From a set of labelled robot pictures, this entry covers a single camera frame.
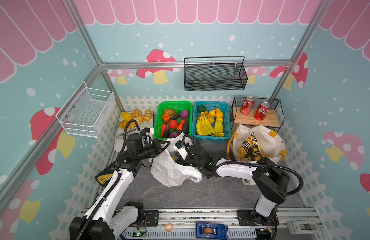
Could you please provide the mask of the white plastic grocery bag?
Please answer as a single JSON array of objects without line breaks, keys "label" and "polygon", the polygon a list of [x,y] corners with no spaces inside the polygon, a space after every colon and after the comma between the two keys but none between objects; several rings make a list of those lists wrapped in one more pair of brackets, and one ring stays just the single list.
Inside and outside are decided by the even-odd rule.
[{"label": "white plastic grocery bag", "polygon": [[161,184],[167,187],[177,187],[186,180],[195,183],[202,181],[202,174],[193,166],[183,166],[176,162],[179,158],[187,157],[185,148],[178,149],[176,143],[182,141],[185,134],[176,138],[168,139],[170,145],[157,157],[153,158],[151,174]]}]

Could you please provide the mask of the yellow black snack bag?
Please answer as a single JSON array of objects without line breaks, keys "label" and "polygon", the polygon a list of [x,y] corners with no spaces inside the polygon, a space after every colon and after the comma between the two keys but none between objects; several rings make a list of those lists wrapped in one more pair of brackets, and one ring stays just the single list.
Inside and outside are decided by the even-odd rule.
[{"label": "yellow black snack bag", "polygon": [[259,161],[263,157],[261,146],[254,133],[243,141],[237,153],[240,161]]}]

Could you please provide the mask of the white canvas tote bag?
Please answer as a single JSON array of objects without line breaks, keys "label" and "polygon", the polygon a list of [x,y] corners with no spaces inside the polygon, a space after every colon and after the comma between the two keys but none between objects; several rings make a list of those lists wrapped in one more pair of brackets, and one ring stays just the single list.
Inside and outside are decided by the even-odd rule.
[{"label": "white canvas tote bag", "polygon": [[277,164],[287,156],[283,138],[274,130],[263,125],[253,128],[238,124],[227,146],[227,158],[241,162],[259,161],[269,158]]}]

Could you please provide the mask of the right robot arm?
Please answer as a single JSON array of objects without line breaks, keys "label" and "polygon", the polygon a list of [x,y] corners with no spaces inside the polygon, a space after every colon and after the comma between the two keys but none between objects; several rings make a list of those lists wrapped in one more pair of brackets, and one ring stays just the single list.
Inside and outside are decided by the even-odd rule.
[{"label": "right robot arm", "polygon": [[180,154],[178,164],[195,167],[206,178],[233,177],[254,181],[261,195],[254,209],[239,213],[241,225],[264,226],[268,221],[277,226],[275,210],[286,197],[302,190],[304,181],[295,170],[275,164],[269,158],[258,161],[240,162],[213,159],[206,150],[189,135],[176,141],[175,150]]}]

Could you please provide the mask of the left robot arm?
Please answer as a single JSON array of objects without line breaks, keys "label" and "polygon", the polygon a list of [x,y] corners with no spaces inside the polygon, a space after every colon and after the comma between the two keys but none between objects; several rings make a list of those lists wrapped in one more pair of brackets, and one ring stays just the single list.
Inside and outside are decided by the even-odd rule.
[{"label": "left robot arm", "polygon": [[121,210],[116,208],[143,161],[154,159],[171,143],[153,139],[140,127],[137,130],[135,134],[123,134],[124,143],[111,168],[112,177],[84,216],[75,217],[70,223],[71,240],[116,240],[130,225],[139,227],[146,222],[142,203],[128,202]]}]

